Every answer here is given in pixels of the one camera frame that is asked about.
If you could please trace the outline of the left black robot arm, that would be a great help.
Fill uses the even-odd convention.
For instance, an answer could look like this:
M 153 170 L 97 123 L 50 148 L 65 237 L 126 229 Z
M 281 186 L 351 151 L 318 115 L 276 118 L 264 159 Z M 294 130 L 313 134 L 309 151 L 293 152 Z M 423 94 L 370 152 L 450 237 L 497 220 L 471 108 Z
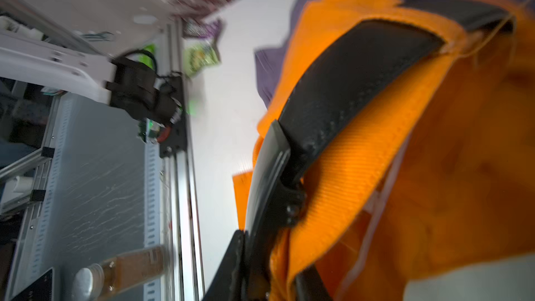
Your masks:
M 125 110 L 135 120 L 172 126 L 183 108 L 176 88 L 155 87 L 156 69 L 133 61 L 129 53 L 111 59 L 1 32 L 2 77 L 71 92 Z

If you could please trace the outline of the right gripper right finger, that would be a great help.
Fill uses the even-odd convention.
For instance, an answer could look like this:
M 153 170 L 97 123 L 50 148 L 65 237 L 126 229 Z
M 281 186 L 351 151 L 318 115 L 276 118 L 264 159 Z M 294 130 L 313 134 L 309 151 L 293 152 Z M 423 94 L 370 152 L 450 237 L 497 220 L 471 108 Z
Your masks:
M 310 266 L 295 277 L 297 301 L 332 301 L 316 266 Z

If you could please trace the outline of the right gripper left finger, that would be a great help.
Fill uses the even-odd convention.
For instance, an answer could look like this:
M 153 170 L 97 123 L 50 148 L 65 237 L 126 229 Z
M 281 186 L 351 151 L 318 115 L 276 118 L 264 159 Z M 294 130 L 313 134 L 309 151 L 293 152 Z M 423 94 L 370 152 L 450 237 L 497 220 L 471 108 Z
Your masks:
M 245 233 L 236 230 L 203 301 L 241 300 Z

